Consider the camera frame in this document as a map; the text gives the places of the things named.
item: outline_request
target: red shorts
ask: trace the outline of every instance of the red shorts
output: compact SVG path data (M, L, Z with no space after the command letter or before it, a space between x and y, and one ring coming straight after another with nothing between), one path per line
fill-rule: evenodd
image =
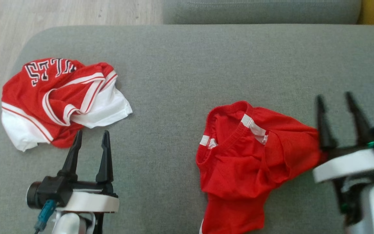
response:
M248 102L214 108L196 155L209 203L202 233L245 233L264 226L274 188L316 166L316 129Z

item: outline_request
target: gray fabric surface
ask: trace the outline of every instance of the gray fabric surface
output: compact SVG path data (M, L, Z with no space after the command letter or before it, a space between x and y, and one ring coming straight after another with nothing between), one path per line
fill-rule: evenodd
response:
M12 74L46 57L109 62L133 108L116 124L83 131L77 173L91 181L102 133L110 131L121 206L106 215L106 234L198 233L206 198L195 153L215 106L244 99L313 126L322 93L334 133L347 145L355 135L343 92L351 90L374 123L374 26L53 28L25 45ZM0 124L1 234L33 232L38 211L26 206L27 188L55 175L66 155L44 144L17 151ZM315 185L310 172L273 191L265 211L265 228L255 233L343 233L331 185Z
M355 24L362 0L163 0L165 24Z

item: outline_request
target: blue cable connector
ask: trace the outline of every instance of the blue cable connector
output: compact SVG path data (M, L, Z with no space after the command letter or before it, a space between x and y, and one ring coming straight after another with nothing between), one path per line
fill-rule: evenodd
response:
M44 231L47 225L47 221L49 220L50 216L54 213L55 209L56 202L54 200L47 200L43 206L43 209L41 209L37 223L34 225L34 234Z

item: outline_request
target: red and white jersey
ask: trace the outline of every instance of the red and white jersey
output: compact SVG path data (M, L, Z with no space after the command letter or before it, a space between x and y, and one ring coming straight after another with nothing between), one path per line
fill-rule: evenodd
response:
M3 87L2 123L19 150L51 143L70 147L83 126L106 126L132 113L105 62L46 58L29 62Z

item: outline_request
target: light wood floor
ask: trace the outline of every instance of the light wood floor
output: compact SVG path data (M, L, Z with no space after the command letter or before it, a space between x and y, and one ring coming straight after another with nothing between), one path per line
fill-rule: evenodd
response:
M161 0L0 0L0 98L15 59L34 34L64 25L145 24L162 24Z

